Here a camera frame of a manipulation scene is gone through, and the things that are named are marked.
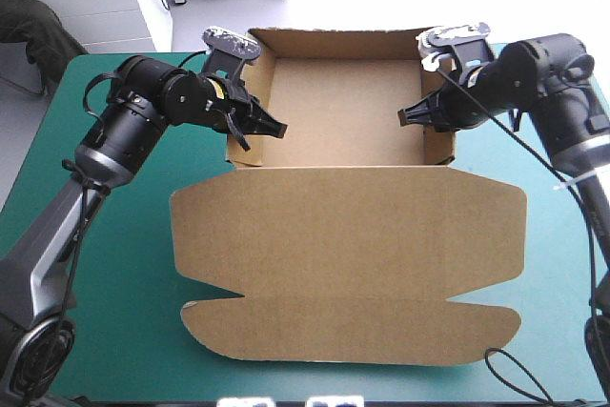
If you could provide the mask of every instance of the dark pants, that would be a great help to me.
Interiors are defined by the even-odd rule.
[[[0,42],[25,42],[28,59],[56,83],[75,56],[87,53],[37,0],[0,0]]]

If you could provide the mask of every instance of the green table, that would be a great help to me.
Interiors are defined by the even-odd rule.
[[[0,253],[68,178],[63,158],[92,124],[82,91],[126,55],[75,59],[60,85],[0,214]],[[183,54],[157,58],[177,64]],[[201,61],[193,62],[193,69]],[[106,85],[93,91],[103,110]],[[539,148],[529,122],[522,136]],[[224,135],[194,126],[168,129],[130,186],[115,190],[85,240],[75,291],[74,350],[54,384],[64,396],[95,400],[214,400],[363,394],[377,400],[523,400],[496,382],[483,363],[452,368],[333,363],[245,362],[216,355],[182,325],[181,306],[230,293],[180,276],[173,264],[169,197],[174,190],[229,171]],[[586,238],[566,193],[491,123],[458,136],[453,167],[521,186],[529,196],[526,269],[511,282],[460,300],[507,305],[523,324],[508,348],[559,399],[601,399],[582,345],[587,316]],[[510,364],[498,367],[523,382]]]

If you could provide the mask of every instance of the box flap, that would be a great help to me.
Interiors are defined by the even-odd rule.
[[[416,37],[429,28],[409,31],[299,31],[250,29],[277,57],[308,59],[419,60]]]
[[[424,164],[447,165],[456,159],[456,135],[453,132],[436,132],[426,126],[423,130]]]
[[[249,360],[455,365],[517,332],[506,308],[444,301],[270,297],[190,303],[182,320],[214,352]]]
[[[446,167],[242,169],[173,195],[175,261],[248,297],[443,299],[519,275],[525,206]]]
[[[246,82],[248,92],[255,94],[258,102],[269,109],[271,87],[275,73],[275,54],[264,43],[259,43],[262,53],[250,66],[245,66],[242,78]],[[260,167],[263,165],[263,137],[246,135],[251,149],[247,152],[237,143],[232,135],[227,136],[227,159],[237,167],[248,165]]]

